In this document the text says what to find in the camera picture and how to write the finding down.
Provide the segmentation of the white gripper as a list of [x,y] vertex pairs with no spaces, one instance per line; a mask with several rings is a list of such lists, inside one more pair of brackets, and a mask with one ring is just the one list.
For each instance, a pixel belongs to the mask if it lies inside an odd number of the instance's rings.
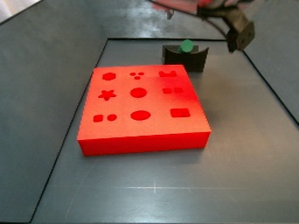
[[254,0],[149,0],[167,10],[190,14],[215,14],[233,9],[243,9]]

